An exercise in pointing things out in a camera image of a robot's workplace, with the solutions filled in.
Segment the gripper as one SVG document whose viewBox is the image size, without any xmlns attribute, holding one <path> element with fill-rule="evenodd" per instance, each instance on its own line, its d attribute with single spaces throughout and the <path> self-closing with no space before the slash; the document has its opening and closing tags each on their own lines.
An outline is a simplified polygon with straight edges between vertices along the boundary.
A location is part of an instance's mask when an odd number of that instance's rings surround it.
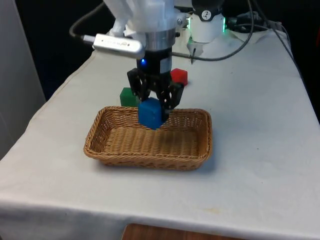
<svg viewBox="0 0 320 240">
<path fill-rule="evenodd" d="M 136 61 L 137 68 L 127 72 L 132 94 L 141 102 L 148 99 L 151 91 L 156 93 L 161 107 L 161 118 L 166 121 L 170 112 L 180 104 L 184 85 L 173 82 L 172 49 L 146 51 L 143 58 Z M 145 74 L 152 75 L 149 82 Z"/>
</svg>

